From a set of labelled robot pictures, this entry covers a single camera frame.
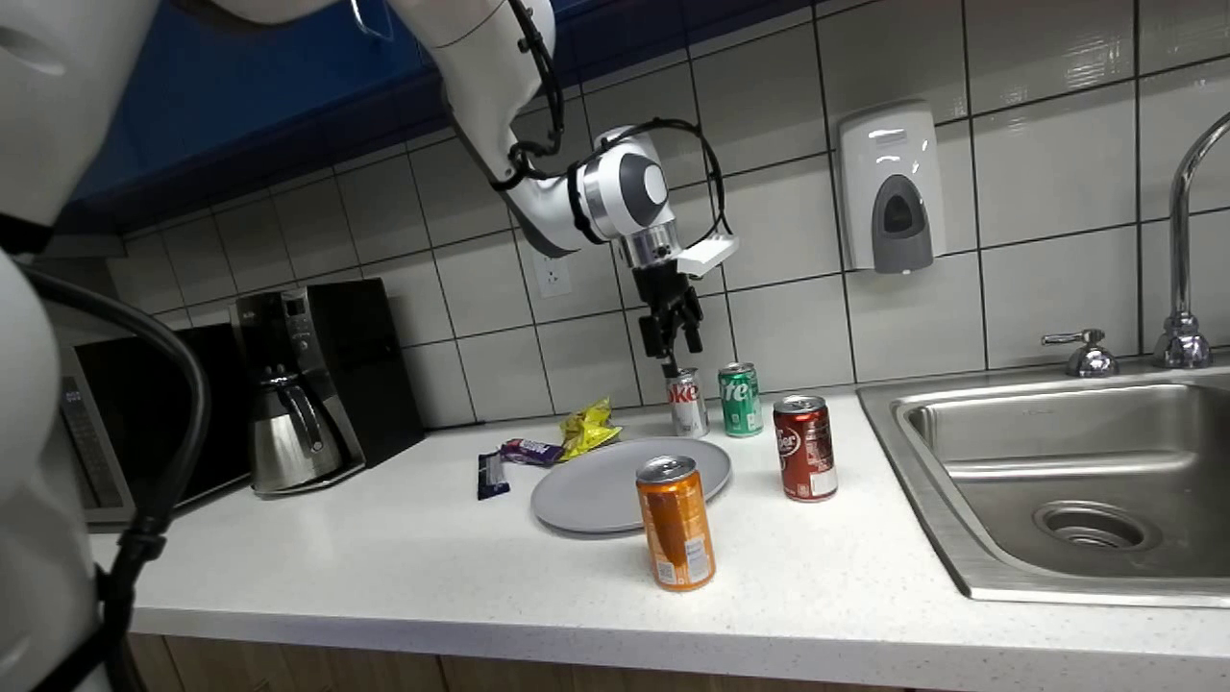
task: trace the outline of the white countertop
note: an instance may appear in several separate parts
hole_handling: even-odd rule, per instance
[[[647,539],[535,524],[541,470],[475,500],[475,452],[541,428],[434,433],[295,500],[183,516],[141,575],[134,629],[918,687],[1230,687],[1230,613],[974,602],[934,551],[853,397],[831,397],[838,496],[779,496],[772,422],[710,502],[719,575],[665,592]],[[624,416],[628,440],[665,416]]]

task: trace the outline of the white soap dispenser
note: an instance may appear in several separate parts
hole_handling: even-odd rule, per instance
[[[842,227],[858,272],[913,272],[947,252],[938,137],[924,102],[842,123]]]

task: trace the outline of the coffee maker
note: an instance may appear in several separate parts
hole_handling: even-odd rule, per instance
[[[380,282],[257,291],[239,328],[261,388],[257,496],[337,484],[424,440]]]

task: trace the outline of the cabinet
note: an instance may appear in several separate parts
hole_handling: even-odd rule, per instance
[[[806,5],[553,0],[558,70],[576,85]],[[384,44],[356,35],[344,5],[246,35],[157,5],[63,227],[145,227],[446,128],[430,59],[393,15],[373,15]]]
[[[150,692],[858,692],[849,684],[579,669],[425,652],[129,639]]]

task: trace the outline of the white plate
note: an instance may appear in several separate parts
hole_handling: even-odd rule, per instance
[[[564,536],[642,531],[638,470],[651,457],[693,457],[708,500],[729,484],[729,457],[719,447],[697,440],[633,440],[548,470],[532,507],[538,524]]]

